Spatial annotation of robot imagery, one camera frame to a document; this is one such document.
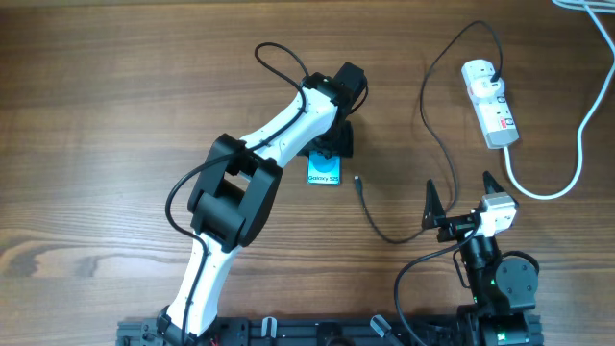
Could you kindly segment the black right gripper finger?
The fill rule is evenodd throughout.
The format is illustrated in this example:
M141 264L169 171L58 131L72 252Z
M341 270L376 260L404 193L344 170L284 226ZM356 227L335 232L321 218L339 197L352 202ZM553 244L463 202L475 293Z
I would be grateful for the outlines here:
M443 209L436 187L432 179L427 180L426 200L422 219L424 230L441 228L446 221L446 212Z
M482 173L483 185L486 194L495 194L504 192L504 188L495 180L489 171Z

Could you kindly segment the turquoise screen smartphone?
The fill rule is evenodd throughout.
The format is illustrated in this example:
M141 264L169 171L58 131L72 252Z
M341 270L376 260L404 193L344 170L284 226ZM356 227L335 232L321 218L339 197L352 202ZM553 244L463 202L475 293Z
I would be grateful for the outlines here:
M341 158L311 151L308 155L307 182L311 185L339 185L341 183Z

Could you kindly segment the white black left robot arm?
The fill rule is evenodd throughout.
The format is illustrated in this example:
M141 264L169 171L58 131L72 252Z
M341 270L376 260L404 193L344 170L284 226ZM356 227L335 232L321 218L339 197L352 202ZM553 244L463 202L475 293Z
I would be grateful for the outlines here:
M347 118L366 89L364 71L345 62L333 77L306 76L289 106L259 130L213 142L191 173L197 179L187 202L192 254L177 297L157 320L167 344L195 345L210 330L234 258L263 229L284 167L297 156L352 156Z

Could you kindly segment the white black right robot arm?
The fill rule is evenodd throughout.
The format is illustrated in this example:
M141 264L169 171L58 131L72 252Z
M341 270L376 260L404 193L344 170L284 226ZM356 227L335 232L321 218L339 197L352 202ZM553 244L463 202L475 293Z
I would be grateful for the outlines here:
M485 194L469 213L449 216L443 209L433 181L427 181L422 221L436 229L438 242L453 241L461 256L455 269L462 285L471 290L474 303L457 310L464 345L542 345L536 307L539 264L522 251L503 252L496 235L511 228L518 202L493 176L482 174Z

